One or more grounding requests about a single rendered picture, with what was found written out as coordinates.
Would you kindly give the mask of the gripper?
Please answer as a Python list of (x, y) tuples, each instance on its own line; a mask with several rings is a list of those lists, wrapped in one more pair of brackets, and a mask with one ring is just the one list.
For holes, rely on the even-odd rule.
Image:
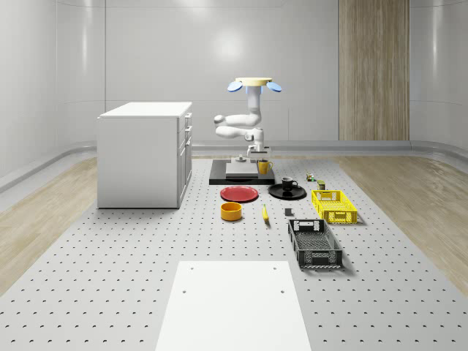
[(254, 160), (270, 159), (271, 148), (268, 146), (259, 147), (256, 144), (250, 145), (246, 157)]

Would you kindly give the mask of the black plate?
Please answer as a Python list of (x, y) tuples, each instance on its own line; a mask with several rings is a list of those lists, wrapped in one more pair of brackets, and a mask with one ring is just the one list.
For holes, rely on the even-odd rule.
[(300, 200), (306, 197), (306, 190), (298, 185), (294, 185), (291, 190), (284, 190), (281, 184), (274, 184), (268, 187), (268, 193), (280, 200)]

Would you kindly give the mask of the black stove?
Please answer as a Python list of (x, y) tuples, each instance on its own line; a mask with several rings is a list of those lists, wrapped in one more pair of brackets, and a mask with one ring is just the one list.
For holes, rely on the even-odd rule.
[(209, 177), (210, 185), (274, 185), (275, 175), (272, 170), (267, 174), (259, 174), (257, 178), (227, 178), (226, 164), (230, 163), (229, 159), (213, 159), (211, 172)]

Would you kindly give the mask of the red plate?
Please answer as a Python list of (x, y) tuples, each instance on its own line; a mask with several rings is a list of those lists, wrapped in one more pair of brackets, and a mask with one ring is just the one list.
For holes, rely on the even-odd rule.
[(258, 191), (250, 186), (228, 186), (220, 191), (222, 199), (228, 202), (247, 203), (258, 198)]

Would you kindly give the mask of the drone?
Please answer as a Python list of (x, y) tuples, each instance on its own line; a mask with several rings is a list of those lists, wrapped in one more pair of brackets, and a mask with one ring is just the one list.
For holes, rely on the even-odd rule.
[(227, 90), (229, 92), (234, 92), (238, 91), (244, 86), (267, 86), (272, 91), (282, 91), (282, 87), (279, 84), (273, 82), (271, 78), (236, 78), (233, 82), (229, 83)]

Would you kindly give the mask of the yellow bowl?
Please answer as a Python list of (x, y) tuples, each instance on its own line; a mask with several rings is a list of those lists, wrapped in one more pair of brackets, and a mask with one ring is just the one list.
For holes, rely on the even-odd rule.
[(221, 218), (225, 221), (234, 222), (242, 217), (242, 206), (240, 203), (227, 202), (221, 205)]

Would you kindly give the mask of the yellow basket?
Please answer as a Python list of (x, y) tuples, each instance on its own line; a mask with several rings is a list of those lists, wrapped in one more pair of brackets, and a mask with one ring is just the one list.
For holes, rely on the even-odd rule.
[(328, 223), (357, 222), (357, 209), (341, 190), (313, 190), (312, 204)]

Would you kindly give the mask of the dark grey basket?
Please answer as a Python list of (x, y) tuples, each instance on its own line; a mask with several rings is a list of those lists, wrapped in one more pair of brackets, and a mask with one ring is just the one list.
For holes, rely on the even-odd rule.
[(288, 232), (299, 266), (342, 266), (342, 248), (325, 220), (289, 219)]

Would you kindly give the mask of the white cabinet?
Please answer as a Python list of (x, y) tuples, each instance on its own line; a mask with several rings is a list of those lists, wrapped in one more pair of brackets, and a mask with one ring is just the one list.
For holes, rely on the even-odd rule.
[(129, 102), (97, 119), (97, 205), (179, 208), (192, 173), (191, 102)]

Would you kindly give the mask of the white board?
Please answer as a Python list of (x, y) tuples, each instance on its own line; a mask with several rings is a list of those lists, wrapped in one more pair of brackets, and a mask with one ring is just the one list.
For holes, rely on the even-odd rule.
[(181, 261), (156, 351), (311, 351), (286, 261)]

